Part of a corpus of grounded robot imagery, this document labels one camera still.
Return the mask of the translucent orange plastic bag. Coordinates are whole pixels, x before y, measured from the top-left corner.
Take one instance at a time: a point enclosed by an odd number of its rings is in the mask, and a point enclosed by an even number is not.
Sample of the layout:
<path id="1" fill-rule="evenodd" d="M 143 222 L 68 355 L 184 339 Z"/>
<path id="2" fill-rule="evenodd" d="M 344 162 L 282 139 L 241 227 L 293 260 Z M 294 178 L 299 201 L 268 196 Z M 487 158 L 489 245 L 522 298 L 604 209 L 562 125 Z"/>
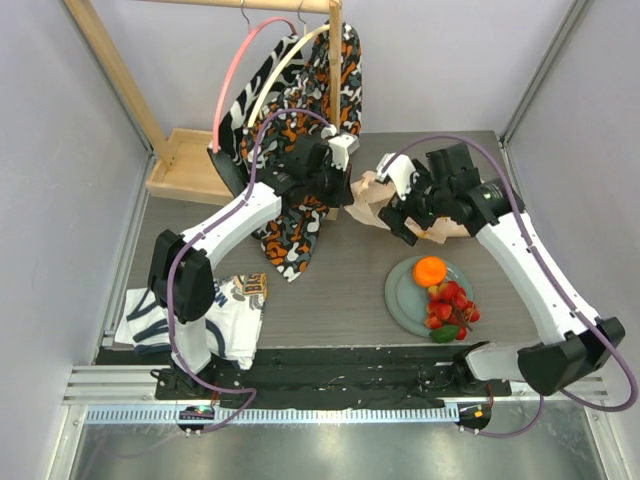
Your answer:
<path id="1" fill-rule="evenodd" d="M 365 171 L 359 180 L 351 184 L 354 202 L 345 207 L 356 221 L 381 229 L 389 227 L 379 218 L 379 213 L 391 200 L 395 190 L 393 184 L 381 184 L 376 181 L 373 171 Z M 428 229 L 422 229 L 414 220 L 408 219 L 405 225 L 419 239 L 430 240 L 444 244 L 449 238 L 469 237 L 469 233 L 462 225 L 450 218 L 438 218 Z"/>

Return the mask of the fake orange fruit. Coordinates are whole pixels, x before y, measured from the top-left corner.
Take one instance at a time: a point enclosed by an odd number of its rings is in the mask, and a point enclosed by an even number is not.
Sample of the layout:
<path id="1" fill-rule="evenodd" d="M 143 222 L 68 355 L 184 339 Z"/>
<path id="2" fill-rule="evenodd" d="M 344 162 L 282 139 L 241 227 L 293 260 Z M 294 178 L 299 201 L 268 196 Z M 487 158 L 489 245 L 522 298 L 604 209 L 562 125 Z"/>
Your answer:
<path id="1" fill-rule="evenodd" d="M 429 288 L 442 283 L 447 276 L 447 265 L 444 260 L 436 256 L 420 258 L 413 266 L 412 278 L 422 287 Z"/>

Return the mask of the fake strawberry bunch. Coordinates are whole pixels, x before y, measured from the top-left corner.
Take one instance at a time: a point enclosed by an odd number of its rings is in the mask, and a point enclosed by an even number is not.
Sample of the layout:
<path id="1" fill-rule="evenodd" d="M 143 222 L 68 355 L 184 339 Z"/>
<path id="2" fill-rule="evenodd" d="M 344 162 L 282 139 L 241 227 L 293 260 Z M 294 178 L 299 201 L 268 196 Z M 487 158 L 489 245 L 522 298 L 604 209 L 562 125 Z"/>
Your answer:
<path id="1" fill-rule="evenodd" d="M 466 290 L 455 281 L 445 281 L 428 287 L 427 293 L 425 326 L 429 337 L 438 344 L 464 340 L 481 318 Z"/>

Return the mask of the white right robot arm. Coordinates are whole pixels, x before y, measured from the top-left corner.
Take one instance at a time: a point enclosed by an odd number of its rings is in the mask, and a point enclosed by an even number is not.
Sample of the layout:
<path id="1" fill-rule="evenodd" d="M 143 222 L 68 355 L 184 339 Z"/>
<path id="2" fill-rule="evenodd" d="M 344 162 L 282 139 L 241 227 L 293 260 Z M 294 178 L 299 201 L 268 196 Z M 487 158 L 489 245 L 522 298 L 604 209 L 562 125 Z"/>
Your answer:
<path id="1" fill-rule="evenodd" d="M 458 143 L 427 153 L 420 163 L 386 154 L 376 179 L 395 193 L 379 214 L 391 232 L 413 245 L 420 227 L 442 217 L 463 225 L 503 269 L 535 324 L 533 343 L 485 342 L 472 347 L 451 371 L 457 391 L 472 395 L 488 380 L 522 381 L 549 396 L 600 370 L 625 336 L 621 322 L 602 317 L 573 288 L 537 236 L 508 179 L 484 181 L 468 147 Z"/>

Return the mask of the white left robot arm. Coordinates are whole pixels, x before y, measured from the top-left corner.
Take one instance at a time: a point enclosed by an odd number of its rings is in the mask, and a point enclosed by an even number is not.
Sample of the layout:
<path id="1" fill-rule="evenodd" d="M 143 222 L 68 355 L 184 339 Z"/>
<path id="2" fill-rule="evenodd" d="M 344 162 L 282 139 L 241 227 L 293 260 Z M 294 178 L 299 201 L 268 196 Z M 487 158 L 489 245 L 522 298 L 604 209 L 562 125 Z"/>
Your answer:
<path id="1" fill-rule="evenodd" d="M 305 135 L 212 217 L 181 234 L 165 230 L 157 237 L 148 288 L 166 310 L 173 361 L 182 369 L 177 383 L 187 396 L 203 398 L 213 385 L 205 368 L 211 362 L 205 316 L 218 294 L 214 268 L 242 240 L 306 196 L 331 208 L 352 203 L 349 157 L 358 145 L 348 133 L 328 139 Z"/>

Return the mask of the orange camouflage patterned garment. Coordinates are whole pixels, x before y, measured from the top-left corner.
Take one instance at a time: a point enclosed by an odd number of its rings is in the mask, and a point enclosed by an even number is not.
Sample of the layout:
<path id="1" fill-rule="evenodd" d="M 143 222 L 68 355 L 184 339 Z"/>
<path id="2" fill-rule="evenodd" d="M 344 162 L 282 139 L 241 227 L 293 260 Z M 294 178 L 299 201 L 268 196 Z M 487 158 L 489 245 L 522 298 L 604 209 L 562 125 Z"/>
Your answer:
<path id="1" fill-rule="evenodd" d="M 253 148 L 264 120 L 281 109 L 312 111 L 328 120 L 331 117 L 329 32 L 318 35 L 302 47 L 272 86 L 252 128 L 244 128 L 241 152 L 246 164 L 262 169 L 293 150 L 304 134 L 321 132 L 323 123 L 301 113 L 278 116 L 267 127 L 259 153 Z M 359 136 L 361 133 L 363 73 L 361 41 L 356 29 L 344 23 L 340 47 L 340 130 Z M 253 233 L 261 241 L 266 258 L 289 282 L 308 267 L 316 248 L 320 228 L 329 207 L 312 196 L 284 209 L 278 218 Z"/>

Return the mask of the black white zebra garment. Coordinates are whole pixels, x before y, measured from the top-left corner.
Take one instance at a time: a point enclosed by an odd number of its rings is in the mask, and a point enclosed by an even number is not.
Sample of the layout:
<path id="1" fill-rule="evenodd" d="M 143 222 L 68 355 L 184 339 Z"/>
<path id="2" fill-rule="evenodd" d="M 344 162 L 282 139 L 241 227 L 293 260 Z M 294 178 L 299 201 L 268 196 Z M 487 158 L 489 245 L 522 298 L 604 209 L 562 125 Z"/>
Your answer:
<path id="1" fill-rule="evenodd" d="M 241 152 L 244 128 L 259 94 L 276 65 L 289 53 L 300 36 L 293 33 L 282 37 L 239 92 L 231 106 L 224 110 L 226 96 L 245 52 L 257 36 L 247 37 L 237 50 L 229 66 L 218 96 L 212 125 L 212 139 L 207 147 L 211 163 L 223 184 L 233 196 L 241 193 L 249 183 L 246 155 Z"/>

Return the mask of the teal ceramic plate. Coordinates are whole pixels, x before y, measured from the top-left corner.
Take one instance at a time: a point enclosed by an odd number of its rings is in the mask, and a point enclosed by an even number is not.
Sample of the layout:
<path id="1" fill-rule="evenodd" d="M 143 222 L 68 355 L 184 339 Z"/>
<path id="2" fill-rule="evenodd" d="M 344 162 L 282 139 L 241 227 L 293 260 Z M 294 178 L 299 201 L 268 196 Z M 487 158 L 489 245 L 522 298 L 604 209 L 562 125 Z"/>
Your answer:
<path id="1" fill-rule="evenodd" d="M 398 325 L 414 335 L 428 338 L 431 330 L 425 320 L 430 297 L 413 278 L 414 266 L 421 259 L 421 256 L 409 257 L 390 270 L 384 285 L 384 301 Z"/>

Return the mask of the wooden clothes rack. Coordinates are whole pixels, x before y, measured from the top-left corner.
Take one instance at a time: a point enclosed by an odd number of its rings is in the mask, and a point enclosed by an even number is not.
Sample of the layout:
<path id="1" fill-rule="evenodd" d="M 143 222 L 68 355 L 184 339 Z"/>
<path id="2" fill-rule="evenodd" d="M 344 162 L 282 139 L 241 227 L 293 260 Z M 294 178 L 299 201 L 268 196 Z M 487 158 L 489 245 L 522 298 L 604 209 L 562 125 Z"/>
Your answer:
<path id="1" fill-rule="evenodd" d="M 227 68 L 250 28 L 281 11 L 251 2 L 66 1 L 64 7 L 155 156 L 150 207 L 213 213 L 231 195 L 207 154 Z"/>

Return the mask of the cream clothes hanger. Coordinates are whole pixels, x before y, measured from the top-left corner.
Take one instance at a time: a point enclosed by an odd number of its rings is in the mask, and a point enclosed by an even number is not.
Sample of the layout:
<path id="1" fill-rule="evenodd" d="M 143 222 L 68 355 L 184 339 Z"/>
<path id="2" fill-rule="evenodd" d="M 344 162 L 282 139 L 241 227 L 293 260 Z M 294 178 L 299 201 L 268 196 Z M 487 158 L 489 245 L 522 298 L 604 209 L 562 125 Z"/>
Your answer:
<path id="1" fill-rule="evenodd" d="M 316 28 L 315 30 L 308 32 L 304 29 L 305 34 L 299 38 L 299 40 L 294 44 L 294 46 L 287 52 L 287 54 L 278 62 L 278 64 L 273 68 L 271 74 L 268 79 L 264 83 L 263 89 L 258 96 L 255 105 L 251 111 L 249 116 L 247 127 L 252 128 L 255 124 L 261 109 L 264 104 L 267 95 L 271 92 L 272 86 L 278 80 L 283 70 L 289 65 L 290 61 L 293 57 L 300 52 L 302 47 L 306 45 L 309 41 L 315 39 L 318 35 L 324 32 L 329 32 L 329 59 L 330 59 L 330 72 L 334 74 L 334 69 L 340 65 L 340 60 L 338 58 L 339 54 L 339 40 L 335 40 L 333 34 L 335 33 L 335 27 L 337 26 L 336 21 L 333 19 L 333 7 L 331 6 L 331 2 L 327 2 L 327 6 L 329 7 L 330 20 L 328 24 L 323 24 L 322 26 Z"/>

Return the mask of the white printed t-shirt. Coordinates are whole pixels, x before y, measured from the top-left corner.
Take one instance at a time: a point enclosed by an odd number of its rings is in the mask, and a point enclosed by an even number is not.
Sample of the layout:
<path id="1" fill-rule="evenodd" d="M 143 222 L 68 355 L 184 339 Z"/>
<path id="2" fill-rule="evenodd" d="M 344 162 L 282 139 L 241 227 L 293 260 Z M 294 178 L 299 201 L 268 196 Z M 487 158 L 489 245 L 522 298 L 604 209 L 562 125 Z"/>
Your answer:
<path id="1" fill-rule="evenodd" d="M 217 280 L 218 293 L 206 318 L 211 353 L 242 371 L 251 368 L 267 299 L 267 275 L 253 273 Z M 168 321 L 155 295 L 147 288 L 126 292 L 114 343 L 138 355 L 171 350 Z"/>

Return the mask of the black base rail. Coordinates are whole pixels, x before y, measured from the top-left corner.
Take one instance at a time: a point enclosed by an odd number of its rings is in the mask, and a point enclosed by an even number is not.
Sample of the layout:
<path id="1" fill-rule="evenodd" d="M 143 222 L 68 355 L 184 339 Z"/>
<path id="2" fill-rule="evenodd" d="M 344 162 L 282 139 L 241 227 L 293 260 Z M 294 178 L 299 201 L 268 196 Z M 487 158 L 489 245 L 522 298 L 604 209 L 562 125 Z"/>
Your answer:
<path id="1" fill-rule="evenodd" d="M 257 391 L 252 408 L 270 410 L 438 408 L 453 398 L 511 396 L 511 382 L 478 381 L 463 371 L 459 361 L 466 350 L 464 346 L 260 349 L 247 371 L 214 357 L 205 379 L 217 386 L 216 391 L 179 372 L 164 347 L 142 355 L 103 349 L 96 362 L 151 366 L 158 400 L 217 401 L 232 410 L 246 401 L 249 388 Z"/>

